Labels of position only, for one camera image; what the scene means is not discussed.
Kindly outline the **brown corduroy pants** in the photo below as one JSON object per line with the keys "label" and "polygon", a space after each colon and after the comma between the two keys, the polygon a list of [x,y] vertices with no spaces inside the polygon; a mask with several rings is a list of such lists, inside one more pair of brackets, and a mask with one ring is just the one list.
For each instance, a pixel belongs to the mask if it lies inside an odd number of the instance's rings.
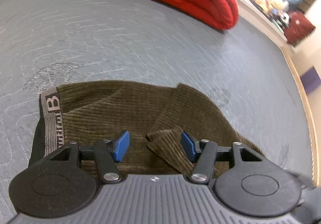
{"label": "brown corduroy pants", "polygon": [[123,175],[190,175],[193,165],[182,149],[182,132],[219,146],[239,141],[259,151],[206,95],[185,84],[174,88],[116,80],[65,84],[40,94],[39,111],[31,164],[70,141],[91,146],[124,130],[131,138],[118,165]]}

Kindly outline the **purple folded mat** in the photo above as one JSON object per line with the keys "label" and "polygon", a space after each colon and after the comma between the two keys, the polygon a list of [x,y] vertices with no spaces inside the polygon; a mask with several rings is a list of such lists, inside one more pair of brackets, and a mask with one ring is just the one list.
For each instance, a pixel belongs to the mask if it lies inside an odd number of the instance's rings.
{"label": "purple folded mat", "polygon": [[321,85],[320,76],[314,66],[302,74],[300,79],[307,95],[312,93]]}

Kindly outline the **panda plush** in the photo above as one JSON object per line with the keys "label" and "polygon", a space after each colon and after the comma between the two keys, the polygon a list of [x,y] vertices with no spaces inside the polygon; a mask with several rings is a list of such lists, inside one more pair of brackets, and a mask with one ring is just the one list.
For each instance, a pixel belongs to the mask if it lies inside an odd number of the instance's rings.
{"label": "panda plush", "polygon": [[288,26],[290,23],[290,16],[286,12],[278,12],[278,20],[285,26]]}

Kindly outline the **yellow bear plush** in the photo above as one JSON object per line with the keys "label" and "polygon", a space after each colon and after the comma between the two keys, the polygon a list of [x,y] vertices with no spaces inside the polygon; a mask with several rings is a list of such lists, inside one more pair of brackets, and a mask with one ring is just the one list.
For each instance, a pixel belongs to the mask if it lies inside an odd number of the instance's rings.
{"label": "yellow bear plush", "polygon": [[289,9],[289,3],[283,0],[253,0],[256,4],[258,4],[263,11],[267,14],[276,11],[286,12]]}

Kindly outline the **dark red cushion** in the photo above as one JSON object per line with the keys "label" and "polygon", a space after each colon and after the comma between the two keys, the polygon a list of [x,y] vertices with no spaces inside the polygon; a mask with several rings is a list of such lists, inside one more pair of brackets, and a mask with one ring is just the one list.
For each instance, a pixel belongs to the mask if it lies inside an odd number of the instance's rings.
{"label": "dark red cushion", "polygon": [[300,11],[292,11],[288,15],[290,21],[288,27],[284,29],[284,35],[289,45],[296,46],[307,38],[316,27]]}

